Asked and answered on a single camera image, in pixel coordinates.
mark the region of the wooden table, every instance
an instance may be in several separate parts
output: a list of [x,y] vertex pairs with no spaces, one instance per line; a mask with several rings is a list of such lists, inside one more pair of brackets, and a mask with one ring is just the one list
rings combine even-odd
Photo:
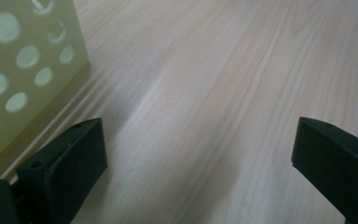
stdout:
[[74,223],[343,223],[290,159],[300,116],[358,134],[358,1],[75,4],[89,67],[12,145],[103,118]]

